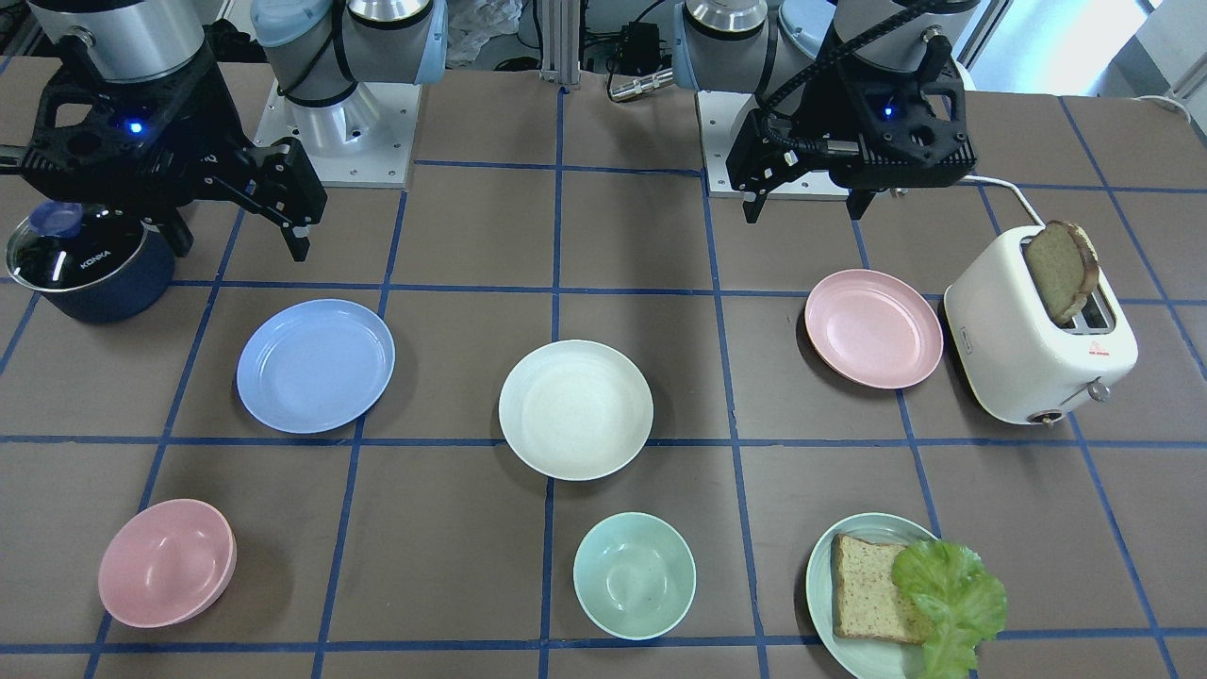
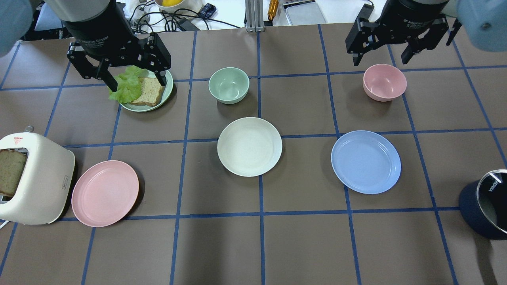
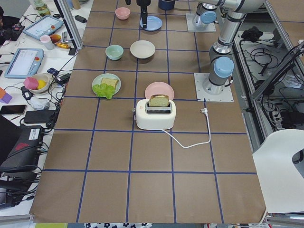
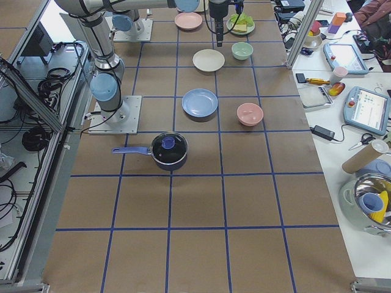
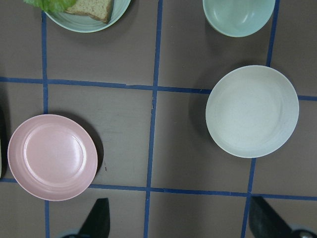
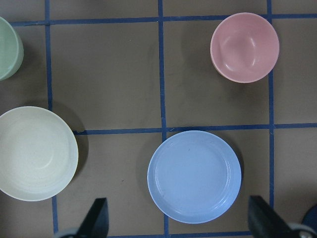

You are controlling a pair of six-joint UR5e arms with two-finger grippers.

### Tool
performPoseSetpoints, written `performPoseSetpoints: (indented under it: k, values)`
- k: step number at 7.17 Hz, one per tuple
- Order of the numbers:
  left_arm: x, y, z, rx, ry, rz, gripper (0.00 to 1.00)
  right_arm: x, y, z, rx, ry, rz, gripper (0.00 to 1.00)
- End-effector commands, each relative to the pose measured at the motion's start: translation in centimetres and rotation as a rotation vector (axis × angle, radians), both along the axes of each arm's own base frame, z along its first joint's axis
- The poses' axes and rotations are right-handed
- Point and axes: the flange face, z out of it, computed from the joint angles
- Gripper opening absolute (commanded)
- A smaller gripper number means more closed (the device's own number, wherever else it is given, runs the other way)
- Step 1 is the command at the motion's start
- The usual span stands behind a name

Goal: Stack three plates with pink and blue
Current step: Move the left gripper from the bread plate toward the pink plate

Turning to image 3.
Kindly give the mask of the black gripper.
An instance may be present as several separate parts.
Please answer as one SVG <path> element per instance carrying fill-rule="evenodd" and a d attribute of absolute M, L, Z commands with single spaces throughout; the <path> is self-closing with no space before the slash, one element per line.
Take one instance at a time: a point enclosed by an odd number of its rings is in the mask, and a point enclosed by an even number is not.
<path fill-rule="evenodd" d="M 125 0 L 126 5 L 131 4 L 131 0 Z M 136 0 L 136 4 L 141 7 L 142 28 L 147 28 L 148 10 L 151 0 Z"/>

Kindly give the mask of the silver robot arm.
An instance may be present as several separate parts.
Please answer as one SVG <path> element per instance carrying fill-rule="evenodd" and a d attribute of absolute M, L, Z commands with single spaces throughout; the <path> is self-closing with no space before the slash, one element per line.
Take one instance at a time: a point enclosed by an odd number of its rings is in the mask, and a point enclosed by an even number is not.
<path fill-rule="evenodd" d="M 141 22 L 142 28 L 148 28 L 148 10 L 147 7 L 150 5 L 150 0 L 137 0 L 136 4 L 141 8 Z M 210 24 L 214 25 L 214 22 L 217 19 L 216 14 L 217 6 L 207 4 L 207 3 L 198 3 L 196 8 L 196 13 L 187 13 L 187 26 L 188 31 L 212 31 L 209 30 Z"/>
<path fill-rule="evenodd" d="M 203 89 L 211 95 L 219 95 L 225 87 L 225 82 L 234 70 L 234 63 L 228 57 L 236 33 L 248 13 L 257 10 L 264 3 L 263 0 L 201 0 L 199 2 L 206 11 L 210 6 L 228 9 L 224 25 L 218 40 L 209 50 L 211 73 L 203 82 Z"/>

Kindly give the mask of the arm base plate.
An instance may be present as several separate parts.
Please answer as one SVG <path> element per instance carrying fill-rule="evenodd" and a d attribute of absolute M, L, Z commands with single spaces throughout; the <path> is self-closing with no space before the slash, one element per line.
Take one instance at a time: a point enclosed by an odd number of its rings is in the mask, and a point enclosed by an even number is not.
<path fill-rule="evenodd" d="M 219 86 L 209 81 L 209 73 L 194 73 L 194 82 L 197 101 L 234 102 L 228 78 L 225 84 Z"/>
<path fill-rule="evenodd" d="M 189 32 L 215 33 L 216 13 L 213 11 L 198 14 L 186 14 L 187 28 Z"/>

